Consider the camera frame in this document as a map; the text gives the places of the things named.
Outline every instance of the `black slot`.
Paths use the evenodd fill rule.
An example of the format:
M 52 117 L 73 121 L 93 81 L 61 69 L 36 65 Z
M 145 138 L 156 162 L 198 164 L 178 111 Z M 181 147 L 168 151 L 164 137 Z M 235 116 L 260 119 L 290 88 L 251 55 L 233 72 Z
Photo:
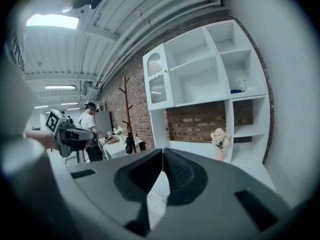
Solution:
M 264 231 L 278 221 L 251 191 L 242 190 L 234 193 L 244 209 L 251 216 L 260 231 Z
M 72 172 L 71 173 L 71 176 L 72 178 L 74 179 L 78 179 L 78 178 L 82 178 L 82 177 L 85 177 L 85 176 L 89 176 L 89 175 L 92 175 L 92 174 L 95 174 L 96 172 L 92 169 L 88 169 L 88 170 L 82 170 L 82 171 L 77 171 L 77 172 Z

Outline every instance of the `black pants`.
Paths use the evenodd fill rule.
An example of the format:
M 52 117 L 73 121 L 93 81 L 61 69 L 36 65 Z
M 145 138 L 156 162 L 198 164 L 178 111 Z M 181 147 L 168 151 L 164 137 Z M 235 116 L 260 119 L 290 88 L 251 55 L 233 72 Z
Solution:
M 90 162 L 103 160 L 103 154 L 99 146 L 89 146 L 85 150 L 88 153 Z

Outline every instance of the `flower vase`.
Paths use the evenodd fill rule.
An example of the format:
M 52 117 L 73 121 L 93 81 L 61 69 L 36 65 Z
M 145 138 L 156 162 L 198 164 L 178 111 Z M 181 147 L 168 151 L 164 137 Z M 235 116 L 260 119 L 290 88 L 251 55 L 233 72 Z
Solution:
M 218 148 L 218 151 L 216 153 L 216 159 L 218 161 L 223 161 L 225 159 L 224 149 L 223 148 Z
M 122 134 L 119 135 L 119 141 L 120 141 L 120 143 L 121 143 L 121 145 L 122 145 L 123 147 L 126 146 L 126 139 L 125 139 L 125 136 L 124 136 L 124 135 L 122 135 Z

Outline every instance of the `man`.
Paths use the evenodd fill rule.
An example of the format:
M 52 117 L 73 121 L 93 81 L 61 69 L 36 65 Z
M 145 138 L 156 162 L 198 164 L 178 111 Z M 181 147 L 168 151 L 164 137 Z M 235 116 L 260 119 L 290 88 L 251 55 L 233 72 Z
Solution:
M 102 151 L 99 148 L 98 136 L 103 138 L 106 136 L 102 131 L 99 131 L 96 122 L 95 114 L 97 113 L 97 106 L 93 102 L 85 105 L 85 112 L 79 117 L 78 122 L 81 128 L 91 130 L 94 132 L 94 137 L 91 140 L 90 146 L 86 148 L 90 162 L 103 160 Z

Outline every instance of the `white wall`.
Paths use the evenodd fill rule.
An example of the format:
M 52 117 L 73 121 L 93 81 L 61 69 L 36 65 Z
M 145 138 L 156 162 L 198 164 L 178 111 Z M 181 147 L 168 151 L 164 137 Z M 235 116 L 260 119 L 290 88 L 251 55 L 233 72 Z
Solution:
M 41 128 L 41 122 L 40 122 L 40 114 L 45 114 L 45 111 L 41 111 L 38 109 L 35 109 L 29 118 L 29 121 L 26 124 L 26 128 L 28 130 L 32 130 L 32 128 Z
M 274 95 L 274 133 L 267 171 L 295 206 L 318 182 L 319 47 L 311 24 L 292 0 L 223 0 L 256 42 Z
M 34 128 L 40 128 L 42 131 L 46 131 L 46 121 L 48 114 L 46 113 L 47 109 L 41 110 L 35 109 L 29 118 L 28 123 L 26 124 L 26 128 L 29 130 L 32 130 L 32 127 Z M 78 120 L 78 118 L 81 116 L 81 114 L 84 112 L 83 109 L 80 110 L 66 110 L 64 112 L 65 116 L 70 116 L 74 120 Z
M 65 116 L 70 116 L 73 120 L 78 120 L 79 117 L 85 112 L 84 109 L 79 109 L 79 110 L 67 110 L 64 112 Z

